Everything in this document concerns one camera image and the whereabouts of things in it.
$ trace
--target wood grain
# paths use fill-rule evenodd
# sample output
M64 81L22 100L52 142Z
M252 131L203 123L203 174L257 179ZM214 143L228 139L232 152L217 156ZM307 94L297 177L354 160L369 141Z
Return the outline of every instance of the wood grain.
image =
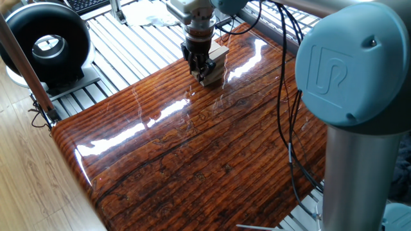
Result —
M83 193L63 207L63 212L73 231L106 231Z
M0 167L0 230L33 230L7 167Z
M10 80L0 64L0 230L31 231L35 225L37 230L72 230L67 222L55 222L56 216L64 220L61 209L78 204L83 195L48 130L31 127L35 113L27 112L33 108L28 90L10 82L8 90L20 94L12 104L2 84L6 81ZM35 124L44 120L38 117ZM75 214L76 222L87 224L87 230L101 230L103 225L88 203L73 207L70 218Z
M204 88L179 60L53 129L108 230L275 227L296 206L277 127L282 49L256 31L222 45L222 81ZM284 132L294 65L288 55ZM303 164L322 178L326 126L302 105L295 130ZM312 190L300 171L295 179L301 195Z
M2 59L0 59L0 73L6 73L6 65ZM30 94L27 88L18 86L9 77L0 78L0 82L4 86L4 91L6 92L11 103L16 103L24 98L27 98Z
M36 231L72 231L70 224L61 209L50 217L37 223L34 227Z
M39 158L38 165L40 170L44 173L44 177L51 186L53 195L61 208L69 203L79 193L79 190L53 139L49 136L50 132L48 129L39 129L31 125L33 116L36 113L28 112L27 108L32 108L32 104L31 98L26 98L14 103L13 108L22 124L24 132L32 137L30 143L33 146L33 151ZM45 121L41 117L38 117L38 120L35 121L37 126L44 124Z

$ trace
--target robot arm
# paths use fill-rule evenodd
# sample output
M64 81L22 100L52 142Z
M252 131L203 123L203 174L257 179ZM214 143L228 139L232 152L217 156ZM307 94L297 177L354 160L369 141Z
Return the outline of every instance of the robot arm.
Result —
M234 15L249 0L170 0L167 9L184 26L186 41L181 44L184 59L188 61L190 73L195 72L198 81L212 73L216 63L209 58L211 40L214 35L216 17L214 9Z

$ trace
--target black cable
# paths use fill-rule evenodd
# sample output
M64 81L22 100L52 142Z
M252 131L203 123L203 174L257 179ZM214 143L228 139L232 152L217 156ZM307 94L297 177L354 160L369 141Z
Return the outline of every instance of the black cable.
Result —
M290 163L290 171L291 171L291 184L293 185L294 194L295 194L295 197L297 198L298 204L308 215L316 219L317 218L316 213L310 211L307 207L305 207L305 205L302 204L300 198L298 197L297 189L296 189L295 182L294 182L294 170L293 170L292 163Z
M230 32L232 32L232 29L234 29L234 17L232 17L232 22L231 22L231 29ZM231 34L228 34L229 36L227 37L226 40L223 40L222 36L221 36L221 30L220 30L220 38L222 42L227 42L230 39Z
M304 39L304 34L301 31L300 24L298 23L297 19L295 19L295 17L287 10L287 8L285 8L285 6L283 6L283 10L287 14L287 16L290 18L291 22L294 22L295 25L297 25L297 28L298 28L300 36L301 36L301 40L303 40Z
M247 30L245 30L245 31L241 31L241 32L237 32L237 33L235 33L235 32L229 32L229 31L226 31L225 29L223 29L223 28L222 28L221 26L219 26L219 25L216 25L216 28L219 29L220 31L224 32L224 33L229 34L229 35L242 35L242 34L245 34L245 33L249 32L252 28L254 28L254 27L257 25L258 21L259 21L260 18L261 18L261 13L262 13L262 11L263 11L263 0L260 0L260 2L259 2L259 13L258 13L258 17L257 17L255 23L254 23L253 25L251 25L251 26L250 26Z
M287 147L288 149L288 155L289 155L289 162L290 162L290 171L291 171L291 175L292 175L292 186L293 186L293 190L294 190L294 194L295 197L297 198L297 201L299 202L300 207L302 207L302 209L304 209L304 211L306 211L309 215L311 215L313 218L315 218L316 214L312 213L309 209L307 209L302 203L301 200L299 198L299 195L297 193L297 189L295 187L295 182L294 182L294 175L293 175L293 162L292 160L294 159L295 163L300 167L301 171L303 172L303 174L305 175L305 177L308 179L308 181L314 186L314 188L319 188L320 190L322 190L319 186L318 183L316 181L314 181L314 179L312 178L312 176L304 169L304 167L302 166L302 164L298 161L298 158L295 154L294 148L292 146L292 132L293 132L293 127L295 125L295 122L297 120L297 112L298 112L298 107L301 101L301 91L298 91L297 95L296 95L296 101L294 101L293 104L293 108L291 113L291 116L289 117L289 123L290 123L290 137L289 137L289 142L287 143L281 128L281 122L280 122L280 99L281 99L281 91L283 88L283 83L285 83L285 64L286 64L286 51L287 51L287 36L286 36L286 23L285 23L285 16L283 13L283 8L284 6L281 4L276 3L275 4L278 7L279 13L281 15L281 26L283 29L283 60L282 60L282 67L281 67L281 79L279 82L279 91L278 91L278 95L277 95L277 124L278 124L278 130L280 133L280 137L284 142L284 145Z
M34 116L33 120L31 121L31 125L35 128L43 128L45 126L47 126L47 128L49 129L49 132L51 131L51 124L50 122L47 120L47 115L46 113L44 113L42 107L40 106L39 102L37 102L37 100L34 98L33 94L30 95L31 99L33 100L33 107L34 109L29 109L29 112L37 112L37 114ZM34 121L36 120L37 116L41 115L43 117L43 119L46 121L45 124L43 124L42 126L37 126L34 125Z

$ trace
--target wooden block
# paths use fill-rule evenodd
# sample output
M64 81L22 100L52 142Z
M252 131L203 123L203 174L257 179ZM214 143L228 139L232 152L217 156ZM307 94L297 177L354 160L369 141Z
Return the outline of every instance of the wooden block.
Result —
M205 77L203 81L200 82L200 84L205 87L211 83L214 83L215 81L219 80L223 75L222 73L224 72L224 62L225 62L225 56L228 54L229 48L226 46L220 46L216 42L211 43L211 48L210 48L210 59L214 60L216 63L216 67L214 68L214 71ZM193 71L191 73L196 79L197 79L197 72Z

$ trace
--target light blue robot joint cap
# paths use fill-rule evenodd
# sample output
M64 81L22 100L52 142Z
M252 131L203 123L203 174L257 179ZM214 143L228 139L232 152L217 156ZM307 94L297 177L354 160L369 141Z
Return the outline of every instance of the light blue robot joint cap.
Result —
M249 0L210 0L211 4L226 15L237 14Z
M409 62L408 31L398 14L382 3L360 3L322 19L305 36L295 78L314 115L355 126L391 104Z

